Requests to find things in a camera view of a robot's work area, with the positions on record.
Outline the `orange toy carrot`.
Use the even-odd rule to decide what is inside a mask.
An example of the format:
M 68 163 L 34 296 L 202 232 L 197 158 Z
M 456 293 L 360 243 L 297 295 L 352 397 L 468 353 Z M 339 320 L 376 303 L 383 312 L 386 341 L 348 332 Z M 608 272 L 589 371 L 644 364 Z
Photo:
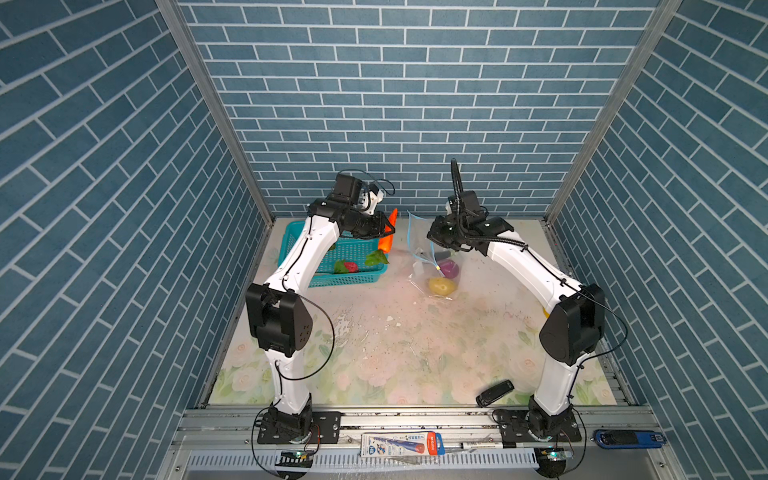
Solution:
M 387 217 L 384 233 L 378 242 L 378 249 L 384 254 L 389 254 L 392 249 L 394 234 L 396 233 L 397 218 L 398 209 L 395 208 Z

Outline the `purple toy onion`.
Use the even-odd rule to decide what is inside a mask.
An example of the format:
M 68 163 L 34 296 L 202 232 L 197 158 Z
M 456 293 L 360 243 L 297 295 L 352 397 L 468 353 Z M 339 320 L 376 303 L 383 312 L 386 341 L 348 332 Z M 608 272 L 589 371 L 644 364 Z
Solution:
M 460 275 L 460 266 L 451 259 L 444 259 L 438 263 L 441 274 L 447 279 L 456 279 Z

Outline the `teal plastic basket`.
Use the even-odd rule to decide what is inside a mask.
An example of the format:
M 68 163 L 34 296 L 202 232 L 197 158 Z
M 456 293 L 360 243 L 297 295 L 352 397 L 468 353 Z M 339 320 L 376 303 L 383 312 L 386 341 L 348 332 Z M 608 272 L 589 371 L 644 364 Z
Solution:
M 326 253 L 309 287 L 331 287 L 375 283 L 388 265 L 366 266 L 365 258 L 378 249 L 378 240 L 342 236 Z

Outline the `clear zip top bag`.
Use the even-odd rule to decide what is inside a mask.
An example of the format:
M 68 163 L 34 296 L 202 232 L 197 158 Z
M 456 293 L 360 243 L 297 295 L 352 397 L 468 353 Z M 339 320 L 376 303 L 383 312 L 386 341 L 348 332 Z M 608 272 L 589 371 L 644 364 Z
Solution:
M 423 295 L 435 299 L 452 299 L 459 290 L 461 279 L 461 259 L 457 252 L 440 247 L 427 238 L 431 219 L 425 219 L 408 213 L 408 229 L 406 233 L 407 248 L 412 256 L 412 271 L 409 281 Z M 432 277 L 444 277 L 438 267 L 438 263 L 444 259 L 454 260 L 460 266 L 460 275 L 453 279 L 457 283 L 457 290 L 450 297 L 441 297 L 432 294 L 427 282 Z

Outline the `yellow toy lemon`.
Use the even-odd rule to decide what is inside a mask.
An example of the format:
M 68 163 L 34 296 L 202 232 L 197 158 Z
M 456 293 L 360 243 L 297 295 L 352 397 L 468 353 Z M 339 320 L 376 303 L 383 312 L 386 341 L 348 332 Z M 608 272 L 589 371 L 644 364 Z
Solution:
M 432 294 L 441 297 L 450 297 L 457 290 L 457 283 L 444 277 L 430 278 L 427 286 Z

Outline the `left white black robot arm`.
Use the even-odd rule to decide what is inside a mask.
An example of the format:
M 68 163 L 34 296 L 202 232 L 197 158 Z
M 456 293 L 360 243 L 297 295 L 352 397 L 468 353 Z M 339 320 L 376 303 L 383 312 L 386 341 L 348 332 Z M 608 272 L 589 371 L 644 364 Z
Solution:
M 262 428 L 280 440 L 304 442 L 316 430 L 303 353 L 313 328 L 308 307 L 316 303 L 305 292 L 343 234 L 378 240 L 394 233 L 388 217 L 377 209 L 383 199 L 382 193 L 368 193 L 364 200 L 343 200 L 332 194 L 314 201 L 296 242 L 276 271 L 265 283 L 253 283 L 246 291 L 249 331 L 266 355 L 274 385 L 274 399 Z

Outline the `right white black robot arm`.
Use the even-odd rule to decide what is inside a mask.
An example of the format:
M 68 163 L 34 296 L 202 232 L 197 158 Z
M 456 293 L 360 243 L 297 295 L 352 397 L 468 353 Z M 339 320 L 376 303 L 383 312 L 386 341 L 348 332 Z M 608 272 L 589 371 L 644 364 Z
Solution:
M 578 373 L 593 357 L 605 329 L 605 295 L 584 285 L 541 257 L 512 225 L 490 217 L 473 191 L 456 193 L 447 213 L 433 221 L 427 238 L 455 251 L 477 251 L 501 265 L 542 304 L 547 319 L 539 331 L 546 357 L 532 394 L 527 423 L 542 440 L 572 421 L 572 392 Z

